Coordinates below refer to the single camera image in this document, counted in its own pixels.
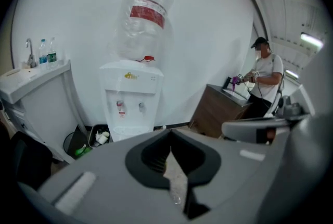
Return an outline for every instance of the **black pants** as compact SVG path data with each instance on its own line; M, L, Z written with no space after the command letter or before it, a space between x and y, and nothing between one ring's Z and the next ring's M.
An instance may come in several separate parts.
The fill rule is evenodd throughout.
M245 114L243 115L243 119L246 118L262 118L267 113L268 109L271 107L272 103L258 98L251 94L249 101L252 102L252 105L249 106Z

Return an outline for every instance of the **black cap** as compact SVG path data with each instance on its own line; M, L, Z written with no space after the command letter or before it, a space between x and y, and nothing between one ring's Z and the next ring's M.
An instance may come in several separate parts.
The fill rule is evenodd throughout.
M258 44L262 44L262 43L268 44L268 40L266 40L264 37L259 37L258 39L256 39L255 43L251 46L251 49L256 47Z

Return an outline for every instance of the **white t-shirt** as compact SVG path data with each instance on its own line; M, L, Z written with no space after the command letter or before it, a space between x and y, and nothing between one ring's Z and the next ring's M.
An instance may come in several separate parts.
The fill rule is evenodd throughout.
M254 66L253 69L259 72L259 77L268 78L272 75L273 72L279 72L283 75L283 63L281 57L275 54L270 54L267 58L259 58ZM256 83L253 87L251 93L258 97L262 98L273 103L276 93L279 88L278 85L266 85L262 83Z

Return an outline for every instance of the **ceiling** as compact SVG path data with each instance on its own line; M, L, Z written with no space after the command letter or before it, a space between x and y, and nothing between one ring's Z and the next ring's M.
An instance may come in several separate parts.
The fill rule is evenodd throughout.
M329 19L321 0L255 0L262 16L273 52L286 69L295 73L318 52L312 44L300 40L302 32L324 41Z

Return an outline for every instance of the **faucet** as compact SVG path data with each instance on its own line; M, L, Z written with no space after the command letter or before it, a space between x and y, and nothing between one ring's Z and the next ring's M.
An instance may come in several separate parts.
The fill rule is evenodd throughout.
M27 65L30 67L30 68L34 68L36 67L36 62L35 62L35 57L34 55L32 54L32 43L31 43L31 39L28 38L26 43L25 43L25 47L28 48L28 44L30 43L30 55L29 55L29 58L28 58L28 61L27 61Z

